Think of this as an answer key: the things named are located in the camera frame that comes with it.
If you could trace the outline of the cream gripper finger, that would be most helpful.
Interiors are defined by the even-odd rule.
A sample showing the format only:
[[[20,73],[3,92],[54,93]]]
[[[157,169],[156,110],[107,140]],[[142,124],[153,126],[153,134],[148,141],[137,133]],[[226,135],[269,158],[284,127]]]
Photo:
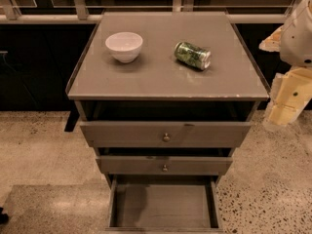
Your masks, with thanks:
[[[297,119],[311,99],[311,67],[293,66],[286,74],[277,73],[272,82],[263,126],[266,130],[286,127]]]
[[[262,40],[258,47],[265,52],[280,52],[282,29],[282,26],[278,27],[267,38]]]

